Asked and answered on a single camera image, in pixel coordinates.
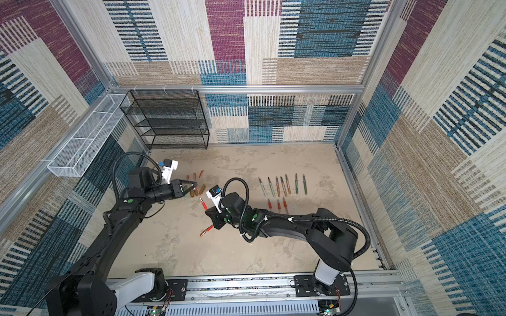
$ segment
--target white wire basket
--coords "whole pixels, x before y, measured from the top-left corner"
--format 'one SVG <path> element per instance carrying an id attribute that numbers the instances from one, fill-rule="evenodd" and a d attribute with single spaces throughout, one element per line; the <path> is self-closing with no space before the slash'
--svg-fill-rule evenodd
<path id="1" fill-rule="evenodd" d="M 48 169 L 55 176 L 82 177 L 121 119 L 122 103 L 130 105 L 125 95 L 108 94 L 56 154 Z"/>

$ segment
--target striped wall panel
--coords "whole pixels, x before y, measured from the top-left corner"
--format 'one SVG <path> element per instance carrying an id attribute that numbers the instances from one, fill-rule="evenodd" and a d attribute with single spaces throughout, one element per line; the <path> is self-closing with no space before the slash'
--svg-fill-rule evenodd
<path id="1" fill-rule="evenodd" d="M 398 23 L 346 161 L 419 315 L 505 314 L 506 3 L 409 0 Z"/>

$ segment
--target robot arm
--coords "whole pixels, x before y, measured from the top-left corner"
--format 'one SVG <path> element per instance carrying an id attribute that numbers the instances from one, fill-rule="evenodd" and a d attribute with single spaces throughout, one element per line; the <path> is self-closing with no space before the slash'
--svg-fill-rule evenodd
<path id="1" fill-rule="evenodd" d="M 246 188 L 246 201 L 237 193 L 226 194 L 226 186 L 232 181 L 241 181 Z M 370 246 L 367 230 L 360 224 L 345 218 L 339 218 L 327 209 L 319 208 L 316 213 L 307 215 L 278 214 L 266 209 L 251 208 L 247 201 L 249 189 L 243 179 L 230 179 L 223 190 L 218 186 L 208 191 L 214 207 L 205 213 L 213 221 L 215 229 L 230 224 L 240 230 L 243 238 L 252 242 L 256 237 L 283 236 L 307 241 L 320 257 L 321 261 L 315 269 L 313 277 L 306 280 L 305 292 L 312 295 L 333 295 L 342 272 L 351 272 L 353 259 L 365 253 Z M 364 246 L 357 252 L 355 245 L 358 229 L 365 236 Z"/>
<path id="2" fill-rule="evenodd" d="M 105 284 L 119 251 L 132 231 L 146 217 L 152 204 L 181 198 L 197 186 L 196 182 L 170 180 L 172 170 L 177 168 L 176 161 L 165 160 L 160 163 L 160 167 L 158 173 L 147 167 L 134 168 L 129 172 L 128 197 L 117 200 L 114 207 L 104 213 L 104 228 L 87 252 L 67 273 L 50 278 L 46 285 L 50 316 L 113 316 L 118 308 L 141 295 L 153 301 L 162 300 L 167 295 L 167 284 L 160 268 L 141 269 L 132 277 L 112 286 Z M 167 183 L 156 183 L 153 174 L 159 174 Z M 226 187 L 232 180 L 244 183 L 246 200 L 240 198 L 237 193 L 225 194 Z M 300 291 L 302 296 L 334 295 L 339 273 L 350 271 L 354 278 L 351 262 L 370 245 L 369 235 L 361 225 L 338 218 L 323 208 L 314 214 L 299 216 L 251 208 L 247 204 L 249 189 L 246 182 L 239 178 L 230 179 L 223 191 L 215 186 L 207 195 L 215 206 L 205 213 L 212 219 L 217 230 L 228 223 L 239 228 L 248 242 L 252 242 L 257 236 L 284 236 L 305 240 L 313 247 L 321 261 L 310 280 L 307 276 L 302 276 L 300 282 L 295 278 L 296 286 L 305 289 Z M 358 228 L 366 237 L 365 245 L 356 253 L 353 251 L 357 233 L 350 226 Z"/>
<path id="3" fill-rule="evenodd" d="M 147 167 L 134 168 L 128 173 L 128 197 L 119 199 L 104 213 L 104 228 L 67 273 L 50 278 L 46 299 L 51 316 L 113 316 L 116 309 L 141 295 L 147 294 L 154 300 L 166 295 L 165 279 L 159 268 L 138 270 L 110 288 L 105 284 L 119 251 L 151 206 L 181 198 L 197 186 L 191 181 L 170 181 L 177 161 L 165 160 L 160 167 L 166 184 L 158 185 L 153 178 L 155 171 Z"/>

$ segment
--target aluminum frame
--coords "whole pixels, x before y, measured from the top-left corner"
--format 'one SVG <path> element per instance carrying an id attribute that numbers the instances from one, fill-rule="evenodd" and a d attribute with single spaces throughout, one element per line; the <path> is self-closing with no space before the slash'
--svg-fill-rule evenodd
<path id="1" fill-rule="evenodd" d="M 116 85 L 114 79 L 109 74 L 109 71 L 105 68 L 105 65 L 100 61 L 88 42 L 86 36 L 81 31 L 76 19 L 74 18 L 68 4 L 65 0 L 49 0 L 53 5 L 56 12 L 63 21 L 63 24 L 67 27 L 70 35 L 74 38 L 77 46 L 81 50 L 82 54 L 90 64 L 93 71 L 95 71 L 98 79 L 104 85 L 105 89 L 111 89 Z"/>
<path id="2" fill-rule="evenodd" d="M 133 90 L 190 89 L 204 94 L 358 94 L 364 91 L 361 84 L 315 85 L 130 85 L 113 87 L 113 93 L 126 94 Z"/>
<path id="3" fill-rule="evenodd" d="M 18 185 L 13 193 L 0 205 L 0 236 L 9 227 L 10 223 L 16 218 L 19 212 L 28 204 L 30 199 L 37 193 L 39 188 L 44 184 L 51 172 L 48 169 L 48 165 L 55 158 L 58 152 L 67 144 L 82 124 L 88 119 L 88 117 L 100 106 L 102 100 L 109 95 L 109 92 L 105 91 L 100 95 L 95 102 L 93 102 L 86 112 L 77 120 L 74 125 L 65 133 L 64 136 L 53 146 L 53 148 L 47 153 L 37 166 L 25 177 L 23 182 Z M 139 138 L 140 143 L 144 146 L 144 150 L 147 152 L 144 142 Z"/>
<path id="4" fill-rule="evenodd" d="M 353 197 L 353 201 L 355 202 L 355 205 L 357 206 L 358 214 L 360 215 L 360 218 L 362 219 L 362 222 L 364 224 L 365 229 L 369 232 L 369 235 L 371 237 L 371 247 L 376 248 L 376 251 L 378 252 L 378 255 L 380 257 L 380 260 L 383 264 L 383 266 L 387 269 L 390 268 L 390 265 L 385 260 L 385 253 L 381 247 L 381 244 L 379 243 L 378 237 L 376 236 L 376 230 L 373 228 L 372 222 L 367 215 L 367 212 L 365 211 L 365 206 L 362 201 L 362 198 L 358 194 L 358 188 L 355 183 L 355 179 L 353 178 L 353 174 L 351 172 L 351 169 L 346 162 L 346 159 L 344 157 L 344 154 L 340 148 L 335 148 L 335 154 L 338 157 L 339 164 L 341 165 L 341 169 L 343 170 L 343 174 L 345 175 L 346 183 L 348 184 L 348 188 L 350 188 L 351 195 Z"/>
<path id="5" fill-rule="evenodd" d="M 348 281 L 351 275 L 345 273 Z M 287 302 L 297 304 L 316 304 L 318 300 L 337 299 L 336 296 L 314 296 L 297 297 L 295 289 L 290 286 L 290 281 L 295 275 L 312 275 L 312 273 L 284 273 L 284 274 L 252 274 L 252 275 L 231 275 L 231 276 L 202 276 L 202 277 L 173 277 L 177 279 L 188 279 L 187 293 L 184 301 L 172 302 L 167 309 L 167 315 L 180 314 L 181 310 L 186 310 L 183 314 L 191 314 L 199 307 L 206 307 L 213 304 L 219 304 L 223 308 L 227 306 L 249 306 L 252 302 L 261 302 L 263 304 L 275 305 L 286 304 Z M 392 303 L 401 316 L 416 316 L 413 313 L 411 298 L 406 292 L 406 287 L 402 278 L 396 270 L 375 270 L 375 271 L 355 271 L 357 284 L 359 288 L 358 299 L 365 298 L 392 298 Z M 108 279 L 107 284 L 118 282 L 118 279 Z M 354 285 L 350 283 L 350 295 L 341 296 L 341 300 L 350 301 L 353 299 Z M 156 303 L 131 303 L 130 310 L 142 310 L 140 315 L 145 315 L 148 306 L 154 306 Z M 234 312 L 215 313 L 215 314 L 236 314 Z M 274 311 L 269 313 L 249 313 L 244 310 L 240 314 L 285 314 L 284 311 Z M 116 315 L 121 316 L 123 310 L 118 310 Z"/>
<path id="6" fill-rule="evenodd" d="M 364 80 L 362 83 L 364 84 L 364 89 L 369 88 L 370 83 L 368 82 L 369 77 L 373 72 L 376 71 L 379 61 L 381 60 L 381 56 L 383 55 L 383 51 L 385 50 L 387 41 L 394 29 L 394 26 L 399 22 L 398 18 L 400 17 L 402 10 L 406 6 L 407 0 L 395 0 L 392 5 L 392 9 L 385 16 L 386 23 L 383 32 L 380 35 L 380 38 L 377 43 L 377 47 L 372 54 L 371 61 L 367 66 L 367 70 L 364 74 Z M 360 108 L 360 104 L 362 103 L 362 95 L 357 96 L 356 100 L 353 102 L 350 110 L 348 110 L 348 114 L 346 115 L 345 121 L 343 122 L 343 126 L 341 127 L 341 132 L 338 137 L 337 146 L 341 147 L 345 141 L 346 135 L 348 134 L 351 124 L 355 119 L 355 115 L 357 114 L 358 109 Z"/>

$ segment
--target metal frame beam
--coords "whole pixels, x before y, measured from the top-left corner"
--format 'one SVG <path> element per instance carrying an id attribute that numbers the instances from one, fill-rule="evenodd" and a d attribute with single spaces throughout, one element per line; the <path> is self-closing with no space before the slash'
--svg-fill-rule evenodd
<path id="1" fill-rule="evenodd" d="M 14 190 L 14 192 L 0 205 L 0 236 L 9 227 L 9 224 L 16 218 L 19 212 L 28 204 L 30 199 L 37 193 L 39 188 L 44 184 L 51 172 L 48 170 L 48 165 L 61 148 L 69 141 L 74 133 L 81 127 L 86 119 L 93 113 L 93 111 L 100 105 L 100 102 L 109 93 L 104 92 L 99 96 L 95 102 L 86 110 L 78 121 L 65 133 L 64 136 L 54 145 L 54 147 L 47 153 L 37 166 L 25 177 L 23 182 Z"/>
<path id="2" fill-rule="evenodd" d="M 388 39 L 390 38 L 390 35 L 394 29 L 394 26 L 398 23 L 398 17 L 401 15 L 402 10 L 404 9 L 406 5 L 407 0 L 396 0 L 394 4 L 392 5 L 392 9 L 389 11 L 388 16 L 385 17 L 387 20 L 385 23 L 385 28 L 383 32 L 381 33 L 381 36 L 378 40 L 378 44 L 376 49 L 374 50 L 374 53 L 372 54 L 371 61 L 369 62 L 369 65 L 367 66 L 367 70 L 364 74 L 364 81 L 363 84 L 365 86 L 365 89 L 371 88 L 370 82 L 368 82 L 369 77 L 372 73 L 376 72 L 376 68 L 378 66 L 379 61 L 381 60 L 381 57 L 383 55 L 383 51 L 385 50 L 386 44 Z M 348 134 L 348 131 L 350 130 L 351 124 L 353 120 L 355 119 L 355 115 L 357 114 L 357 111 L 360 107 L 360 104 L 362 103 L 362 95 L 357 96 L 356 100 L 353 102 L 352 106 L 350 107 L 350 110 L 348 111 L 348 114 L 346 115 L 345 121 L 343 123 L 343 126 L 341 127 L 341 132 L 339 133 L 337 146 L 341 147 L 345 141 L 346 135 Z"/>
<path id="3" fill-rule="evenodd" d="M 339 164 L 341 165 L 341 169 L 343 170 L 343 174 L 345 175 L 346 182 L 348 183 L 348 187 L 350 188 L 353 201 L 357 206 L 358 214 L 362 219 L 362 223 L 364 224 L 365 229 L 369 232 L 369 235 L 371 237 L 371 246 L 373 248 L 376 248 L 379 257 L 382 260 L 383 266 L 389 269 L 391 267 L 389 266 L 388 262 L 385 261 L 385 253 L 379 243 L 378 237 L 376 236 L 376 230 L 373 229 L 371 219 L 369 218 L 369 215 L 365 210 L 362 198 L 358 195 L 358 188 L 353 178 L 353 174 L 351 173 L 351 169 L 348 166 L 348 163 L 346 162 L 342 150 L 340 148 L 335 148 L 335 153 L 338 156 Z"/>
<path id="4" fill-rule="evenodd" d="M 65 0 L 49 0 L 53 5 L 56 12 L 63 21 L 63 24 L 67 27 L 70 35 L 74 38 L 77 46 L 81 50 L 82 54 L 88 61 L 90 67 L 95 71 L 98 79 L 104 85 L 105 89 L 110 89 L 115 85 L 115 81 L 109 74 L 109 71 L 105 68 L 104 64 L 95 54 L 95 51 L 90 45 L 81 28 L 77 24 L 77 20 L 72 14 Z"/>
<path id="5" fill-rule="evenodd" d="M 361 84 L 321 85 L 131 85 L 113 87 L 113 93 L 126 94 L 130 90 L 191 89 L 205 94 L 358 94 Z"/>

